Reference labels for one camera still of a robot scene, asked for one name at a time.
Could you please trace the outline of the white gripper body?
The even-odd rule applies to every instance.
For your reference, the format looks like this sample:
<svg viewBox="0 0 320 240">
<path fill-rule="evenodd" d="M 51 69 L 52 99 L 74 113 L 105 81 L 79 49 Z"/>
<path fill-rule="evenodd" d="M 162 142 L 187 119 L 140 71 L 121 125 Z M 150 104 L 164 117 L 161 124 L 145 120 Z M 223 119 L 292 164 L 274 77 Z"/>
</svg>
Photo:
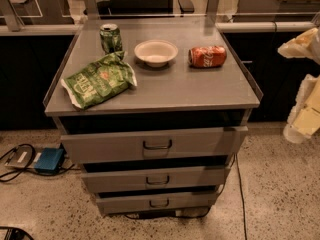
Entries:
<svg viewBox="0 0 320 240">
<path fill-rule="evenodd" d="M 313 36 L 309 45 L 312 59 L 320 65 L 320 30 L 318 28 L 314 28 Z"/>
</svg>

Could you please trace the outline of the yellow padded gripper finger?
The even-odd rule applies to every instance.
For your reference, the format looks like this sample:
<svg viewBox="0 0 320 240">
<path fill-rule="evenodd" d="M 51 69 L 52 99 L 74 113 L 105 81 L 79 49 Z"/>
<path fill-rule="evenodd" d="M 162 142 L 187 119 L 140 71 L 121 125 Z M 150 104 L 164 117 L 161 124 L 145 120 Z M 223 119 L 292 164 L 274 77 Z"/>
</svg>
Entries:
<svg viewBox="0 0 320 240">
<path fill-rule="evenodd" d="M 320 76 L 307 74 L 301 82 L 296 104 L 292 107 L 284 137 L 292 143 L 301 144 L 320 129 Z"/>
<path fill-rule="evenodd" d="M 312 59 L 311 44 L 316 34 L 317 28 L 309 29 L 286 43 L 283 43 L 278 49 L 278 53 L 285 58 L 308 58 Z"/>
</svg>

